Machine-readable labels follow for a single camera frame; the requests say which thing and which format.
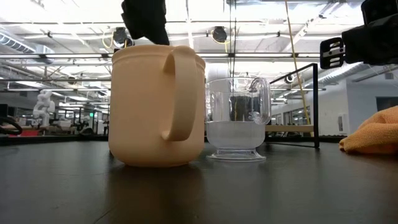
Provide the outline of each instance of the beige pitcher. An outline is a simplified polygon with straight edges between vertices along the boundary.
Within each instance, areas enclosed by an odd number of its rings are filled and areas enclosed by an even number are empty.
[[[141,45],[112,58],[109,148],[130,166],[172,167],[204,148],[205,62],[186,46]]]

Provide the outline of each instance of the table surface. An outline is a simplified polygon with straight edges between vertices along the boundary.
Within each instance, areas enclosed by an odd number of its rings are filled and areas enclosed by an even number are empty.
[[[0,147],[0,223],[398,223],[398,158],[263,145],[260,163],[127,167],[107,142]]]

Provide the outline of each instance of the pitcher handle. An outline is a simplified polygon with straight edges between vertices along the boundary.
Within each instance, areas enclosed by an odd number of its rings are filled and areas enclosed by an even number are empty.
[[[262,99],[260,112],[252,111],[249,113],[249,119],[253,120],[256,124],[267,124],[271,120],[271,97],[269,90],[269,82],[265,78],[255,78],[249,87],[249,91],[252,93],[259,91],[259,97]]]
[[[162,131],[166,141],[189,138],[197,110],[197,65],[195,51],[187,46],[176,47],[166,58],[163,71],[175,75],[174,111],[170,129]]]

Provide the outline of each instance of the plastic pitcher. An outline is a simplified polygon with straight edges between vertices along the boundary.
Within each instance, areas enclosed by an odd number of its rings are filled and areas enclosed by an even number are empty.
[[[109,148],[130,166],[172,167],[204,148],[205,62],[186,46],[140,45],[113,58]]]
[[[212,159],[262,161],[256,152],[271,119],[269,82],[263,78],[222,78],[206,83],[206,133],[218,150]]]

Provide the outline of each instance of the water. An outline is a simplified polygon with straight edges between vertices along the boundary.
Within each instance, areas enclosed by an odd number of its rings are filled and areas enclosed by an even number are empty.
[[[220,149],[254,149],[266,137],[266,126],[250,121],[214,121],[206,124],[207,140]]]

